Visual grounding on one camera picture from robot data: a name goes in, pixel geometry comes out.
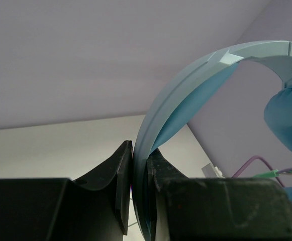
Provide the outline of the light blue headphones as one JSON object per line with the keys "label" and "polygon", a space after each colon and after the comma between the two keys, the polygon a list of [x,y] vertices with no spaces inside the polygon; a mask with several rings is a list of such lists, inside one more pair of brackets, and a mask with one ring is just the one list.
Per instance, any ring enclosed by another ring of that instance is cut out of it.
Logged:
{"label": "light blue headphones", "polygon": [[233,74],[241,61],[272,70],[281,91],[267,104],[264,119],[292,152],[292,41],[265,40],[229,46],[185,67],[153,101],[139,129],[133,153],[132,195],[139,228],[151,239],[146,166],[150,154],[173,137]]}

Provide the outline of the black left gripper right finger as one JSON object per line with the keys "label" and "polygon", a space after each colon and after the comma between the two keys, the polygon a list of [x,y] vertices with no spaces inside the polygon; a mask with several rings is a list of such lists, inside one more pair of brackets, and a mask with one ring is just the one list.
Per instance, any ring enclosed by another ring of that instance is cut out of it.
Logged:
{"label": "black left gripper right finger", "polygon": [[147,160],[151,240],[193,240],[189,178],[156,149]]}

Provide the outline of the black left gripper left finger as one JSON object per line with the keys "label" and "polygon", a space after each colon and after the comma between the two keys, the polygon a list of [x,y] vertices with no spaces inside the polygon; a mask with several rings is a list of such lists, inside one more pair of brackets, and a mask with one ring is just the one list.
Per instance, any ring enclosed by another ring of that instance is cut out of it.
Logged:
{"label": "black left gripper left finger", "polygon": [[123,141],[109,158],[73,181],[80,188],[79,226],[86,234],[127,235],[132,152],[132,141]]}

